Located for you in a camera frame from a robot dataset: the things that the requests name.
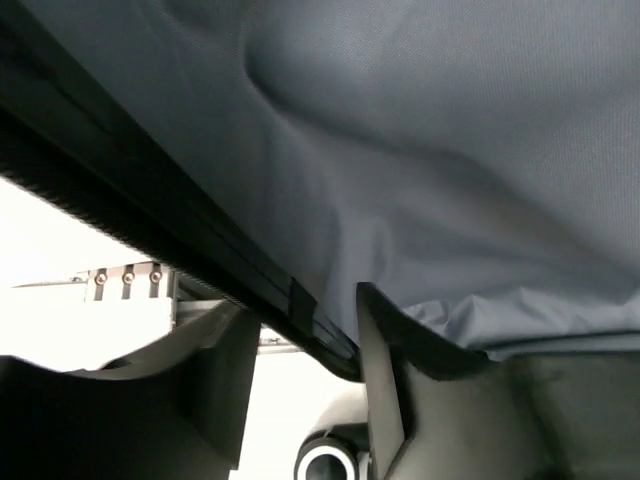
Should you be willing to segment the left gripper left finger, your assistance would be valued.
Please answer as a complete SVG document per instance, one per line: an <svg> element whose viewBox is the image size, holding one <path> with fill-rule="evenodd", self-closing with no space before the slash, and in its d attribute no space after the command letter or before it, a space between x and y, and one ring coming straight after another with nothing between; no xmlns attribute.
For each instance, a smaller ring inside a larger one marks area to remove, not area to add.
<svg viewBox="0 0 640 480"><path fill-rule="evenodd" d="M5 479L225 479L240 462L260 332L221 303L97 371L1 360Z"/></svg>

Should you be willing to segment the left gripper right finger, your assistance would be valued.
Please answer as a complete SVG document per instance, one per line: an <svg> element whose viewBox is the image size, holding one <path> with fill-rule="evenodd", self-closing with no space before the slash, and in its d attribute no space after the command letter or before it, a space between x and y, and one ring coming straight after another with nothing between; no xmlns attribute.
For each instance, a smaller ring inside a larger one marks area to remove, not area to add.
<svg viewBox="0 0 640 480"><path fill-rule="evenodd" d="M495 362L356 294L375 479L635 479L639 356L545 352Z"/></svg>

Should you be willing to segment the black white space suitcase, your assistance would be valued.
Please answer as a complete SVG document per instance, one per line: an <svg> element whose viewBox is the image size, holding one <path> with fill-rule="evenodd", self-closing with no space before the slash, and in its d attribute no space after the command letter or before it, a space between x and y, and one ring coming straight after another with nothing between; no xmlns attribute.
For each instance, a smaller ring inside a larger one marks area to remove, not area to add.
<svg viewBox="0 0 640 480"><path fill-rule="evenodd" d="M635 1L5 1L1 175L365 393L361 283L495 362L639 356ZM318 456L375 479L368 397Z"/></svg>

